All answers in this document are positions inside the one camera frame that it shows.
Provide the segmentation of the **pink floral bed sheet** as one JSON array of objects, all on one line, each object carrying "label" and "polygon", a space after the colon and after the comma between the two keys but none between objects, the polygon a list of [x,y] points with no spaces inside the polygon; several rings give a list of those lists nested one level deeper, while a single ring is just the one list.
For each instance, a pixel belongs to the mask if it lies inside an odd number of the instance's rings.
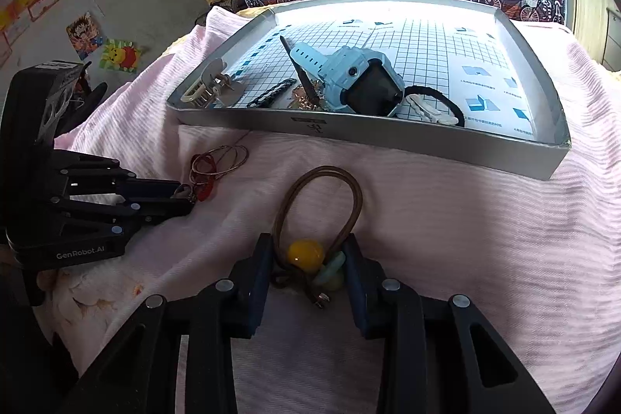
[{"label": "pink floral bed sheet", "polygon": [[148,295],[216,282],[269,231],[288,187],[320,165],[360,182],[364,254],[419,293],[467,295],[559,413],[583,411],[620,353],[620,83],[566,28],[521,27],[563,104],[572,147],[547,181],[300,135],[178,123],[166,99],[240,29],[212,10],[57,144],[184,180],[198,152],[240,143],[248,161],[184,218],[137,234],[122,257],[66,268],[36,316],[84,371]]}]

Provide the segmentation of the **yellow bear sticker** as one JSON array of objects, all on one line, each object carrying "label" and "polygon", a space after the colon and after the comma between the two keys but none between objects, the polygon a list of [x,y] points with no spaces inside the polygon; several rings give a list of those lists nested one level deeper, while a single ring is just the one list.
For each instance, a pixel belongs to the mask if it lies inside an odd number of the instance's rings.
[{"label": "yellow bear sticker", "polygon": [[143,48],[133,41],[107,39],[103,45],[99,67],[106,70],[137,73]]}]

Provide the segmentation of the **white hair clip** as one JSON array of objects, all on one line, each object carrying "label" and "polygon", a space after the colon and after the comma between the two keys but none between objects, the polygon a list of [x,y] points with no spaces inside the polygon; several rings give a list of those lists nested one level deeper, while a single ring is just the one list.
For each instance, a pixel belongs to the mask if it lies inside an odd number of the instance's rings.
[{"label": "white hair clip", "polygon": [[402,120],[426,121],[444,126],[457,126],[458,119],[451,113],[436,109],[428,104],[421,95],[407,95],[398,108],[396,117]]}]

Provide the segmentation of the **beige rectangular hair claw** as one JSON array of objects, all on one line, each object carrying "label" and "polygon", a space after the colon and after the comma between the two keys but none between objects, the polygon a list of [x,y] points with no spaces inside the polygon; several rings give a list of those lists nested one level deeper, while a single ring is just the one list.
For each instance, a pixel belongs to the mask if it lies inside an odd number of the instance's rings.
[{"label": "beige rectangular hair claw", "polygon": [[243,97],[246,84],[224,72],[226,63],[216,59],[202,67],[199,77],[181,95],[181,102],[197,108],[232,107]]}]

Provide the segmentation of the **beige wooden wardrobe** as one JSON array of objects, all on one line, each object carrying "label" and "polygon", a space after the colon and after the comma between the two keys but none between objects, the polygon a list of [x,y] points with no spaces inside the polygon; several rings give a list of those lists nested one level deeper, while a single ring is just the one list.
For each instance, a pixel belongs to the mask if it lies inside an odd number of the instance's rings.
[{"label": "beige wooden wardrobe", "polygon": [[569,0],[572,27],[587,53],[620,73],[620,7],[615,0]]}]

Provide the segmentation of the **light blue smart watch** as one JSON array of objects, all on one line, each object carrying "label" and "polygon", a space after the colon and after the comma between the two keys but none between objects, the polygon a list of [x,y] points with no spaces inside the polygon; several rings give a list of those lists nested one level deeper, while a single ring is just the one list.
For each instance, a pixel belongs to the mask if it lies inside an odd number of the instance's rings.
[{"label": "light blue smart watch", "polygon": [[388,118],[404,100],[404,81],[383,52],[343,46],[324,55],[297,43],[290,55],[305,73],[323,83],[324,104],[333,113]]}]

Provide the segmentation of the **black hair stick with charms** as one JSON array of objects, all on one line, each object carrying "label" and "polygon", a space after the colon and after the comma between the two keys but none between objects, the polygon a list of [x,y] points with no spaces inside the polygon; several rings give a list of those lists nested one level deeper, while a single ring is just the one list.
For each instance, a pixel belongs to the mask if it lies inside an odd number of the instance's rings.
[{"label": "black hair stick with charms", "polygon": [[309,79],[304,69],[293,60],[293,57],[290,55],[290,45],[283,36],[280,37],[280,42],[284,47],[287,57],[290,58],[291,64],[293,64],[300,82],[300,86],[296,87],[293,91],[293,101],[290,103],[290,108],[321,110],[321,100],[314,83]]}]

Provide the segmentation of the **dark luggage bag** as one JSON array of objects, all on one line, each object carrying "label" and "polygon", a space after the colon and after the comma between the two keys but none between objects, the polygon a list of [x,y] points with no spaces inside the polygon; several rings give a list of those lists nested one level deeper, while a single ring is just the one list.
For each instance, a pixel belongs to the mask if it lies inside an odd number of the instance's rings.
[{"label": "dark luggage bag", "polygon": [[221,7],[222,9],[228,10],[228,12],[241,12],[243,9],[247,9],[247,4],[245,0],[217,0],[214,3],[210,3],[205,12],[201,12],[201,14],[195,19],[195,25],[204,26],[206,23],[206,17],[210,13],[210,11],[214,7]]}]

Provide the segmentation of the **grey tray with grid paper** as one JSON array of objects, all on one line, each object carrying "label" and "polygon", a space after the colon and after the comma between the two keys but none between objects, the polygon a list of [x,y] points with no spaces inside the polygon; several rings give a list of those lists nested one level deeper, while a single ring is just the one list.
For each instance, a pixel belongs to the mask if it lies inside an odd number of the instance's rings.
[{"label": "grey tray with grid paper", "polygon": [[515,23],[457,0],[269,7],[167,105],[188,125],[314,135],[539,180],[572,145],[555,85]]}]

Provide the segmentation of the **cartoon poster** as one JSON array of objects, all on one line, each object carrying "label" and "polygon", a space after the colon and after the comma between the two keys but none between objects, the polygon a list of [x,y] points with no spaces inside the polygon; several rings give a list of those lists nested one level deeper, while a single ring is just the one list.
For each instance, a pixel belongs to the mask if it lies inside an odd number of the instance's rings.
[{"label": "cartoon poster", "polygon": [[103,45],[104,36],[101,28],[93,15],[86,12],[66,27],[71,46],[81,60],[85,60],[90,54]]}]

